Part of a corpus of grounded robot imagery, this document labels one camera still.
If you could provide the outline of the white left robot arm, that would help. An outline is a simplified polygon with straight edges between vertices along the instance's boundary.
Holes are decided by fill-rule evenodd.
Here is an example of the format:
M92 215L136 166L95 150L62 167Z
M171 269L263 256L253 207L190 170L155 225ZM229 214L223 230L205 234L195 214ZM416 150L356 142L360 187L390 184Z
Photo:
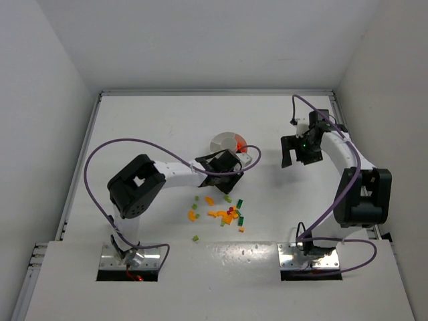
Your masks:
M225 149L184 163L165 163L140 154L108 182L114 206L115 232L111 243L117 256L125 261L134 256L138 245L139 217L150 207L159 192L173 187L217 187L229 194L249 166L252 158L245 152Z

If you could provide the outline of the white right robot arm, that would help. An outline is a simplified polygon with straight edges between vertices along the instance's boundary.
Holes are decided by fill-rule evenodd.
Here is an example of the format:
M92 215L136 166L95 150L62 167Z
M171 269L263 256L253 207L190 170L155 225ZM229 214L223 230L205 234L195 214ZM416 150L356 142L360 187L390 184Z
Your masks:
M295 135L283 136L282 167L292 165L291 154L303 165L322 161L325 154L333 162L340 182L332 209L309 228L299 223L296 233L298 249L306 255L323 255L336 242L378 224L388 217L392 174L366 160L353 145L343 124L332 124L329 112L312 111L309 120L296 125Z

